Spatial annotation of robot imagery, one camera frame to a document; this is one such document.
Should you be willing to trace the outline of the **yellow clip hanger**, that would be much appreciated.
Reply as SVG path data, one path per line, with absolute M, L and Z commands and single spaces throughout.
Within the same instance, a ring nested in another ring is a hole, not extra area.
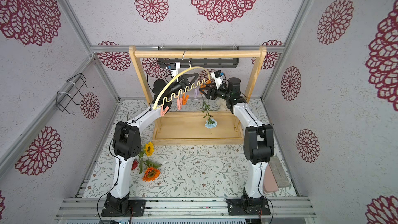
M 165 63 L 164 68 L 172 79 L 167 83 L 160 79 L 154 83 L 152 88 L 155 96 L 152 102 L 153 110 L 168 108 L 173 99 L 177 99 L 178 105 L 184 105 L 188 98 L 185 96 L 187 92 L 206 86 L 211 81 L 211 73 L 203 67 L 201 69 L 205 72 L 206 78 L 199 79 L 198 73 L 189 74 L 189 71 L 197 68 L 192 66 L 192 62 L 189 62 L 189 68 L 183 72 L 178 71 L 180 69 L 179 62 Z

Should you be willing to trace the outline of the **light blue carnation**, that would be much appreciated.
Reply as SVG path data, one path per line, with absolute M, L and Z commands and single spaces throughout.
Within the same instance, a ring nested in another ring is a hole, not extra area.
M 203 105 L 201 107 L 201 112 L 204 113 L 204 119 L 206 119 L 205 127 L 208 129 L 215 128 L 217 126 L 217 122 L 214 120 L 213 116 L 210 114 L 210 104 L 204 99 L 202 96 Z

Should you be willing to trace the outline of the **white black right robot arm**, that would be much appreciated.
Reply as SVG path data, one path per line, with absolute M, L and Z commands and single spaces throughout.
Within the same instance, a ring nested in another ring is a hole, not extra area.
M 264 124 L 255 117 L 249 109 L 247 100 L 240 91 L 240 82 L 236 77 L 230 78 L 227 83 L 222 78 L 215 78 L 213 83 L 202 86 L 200 92 L 207 99 L 225 100 L 227 109 L 245 129 L 243 151 L 249 171 L 240 208 L 249 212 L 269 207 L 263 193 L 263 184 L 268 163 L 274 156 L 274 130 L 270 124 Z

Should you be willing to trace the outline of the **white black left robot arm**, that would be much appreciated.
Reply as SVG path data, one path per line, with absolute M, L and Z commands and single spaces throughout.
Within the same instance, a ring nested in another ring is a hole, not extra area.
M 153 105 L 149 105 L 145 111 L 133 119 L 117 123 L 112 141 L 116 167 L 113 187 L 107 193 L 111 199 L 129 198 L 131 167 L 134 160 L 143 153 L 141 132 L 169 111 L 172 99 L 199 86 L 202 82 L 198 80 L 198 77 L 198 73 L 180 73 L 166 85 L 164 82 L 156 81 L 154 89 L 157 99 Z

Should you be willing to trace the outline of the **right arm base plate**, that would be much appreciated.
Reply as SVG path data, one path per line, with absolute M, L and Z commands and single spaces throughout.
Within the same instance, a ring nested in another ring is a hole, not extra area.
M 264 198 L 226 199 L 230 216 L 271 215 L 271 207 Z

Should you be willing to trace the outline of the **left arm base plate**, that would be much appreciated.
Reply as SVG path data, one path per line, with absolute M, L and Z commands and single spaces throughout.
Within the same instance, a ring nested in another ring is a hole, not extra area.
M 146 200 L 106 200 L 101 217 L 142 217 Z

